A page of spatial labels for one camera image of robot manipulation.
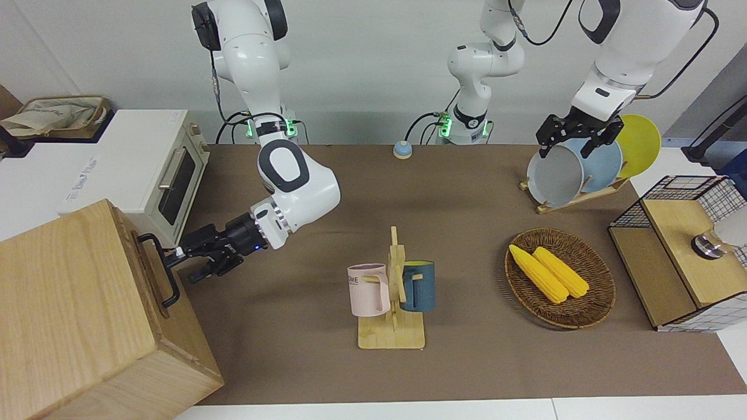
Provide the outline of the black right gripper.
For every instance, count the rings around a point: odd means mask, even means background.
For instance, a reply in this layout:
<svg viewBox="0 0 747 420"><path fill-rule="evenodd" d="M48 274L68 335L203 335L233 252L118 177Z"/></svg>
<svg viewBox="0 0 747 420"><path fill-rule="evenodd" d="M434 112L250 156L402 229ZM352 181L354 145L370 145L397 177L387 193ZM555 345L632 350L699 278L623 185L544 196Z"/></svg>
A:
<svg viewBox="0 0 747 420"><path fill-rule="evenodd" d="M268 242L250 213L229 221L223 231L213 223L182 237L182 247L165 255L165 268L171 269L189 257L202 256L208 261L189 273L189 283L196 284L213 275L222 276L236 268L244 257L259 249L267 249Z"/></svg>

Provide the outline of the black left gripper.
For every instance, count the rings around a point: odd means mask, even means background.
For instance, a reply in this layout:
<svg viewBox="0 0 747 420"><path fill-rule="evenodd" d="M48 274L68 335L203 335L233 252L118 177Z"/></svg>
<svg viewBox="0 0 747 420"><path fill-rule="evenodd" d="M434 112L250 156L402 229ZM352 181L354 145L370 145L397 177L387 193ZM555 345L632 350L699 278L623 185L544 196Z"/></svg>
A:
<svg viewBox="0 0 747 420"><path fill-rule="evenodd" d="M550 114L537 130L537 141L540 143L540 157L544 159L553 144L571 138L591 138L581 148L583 159L592 154L601 144L612 143L624 127L620 116L601 121L582 111L571 111L566 117Z"/></svg>

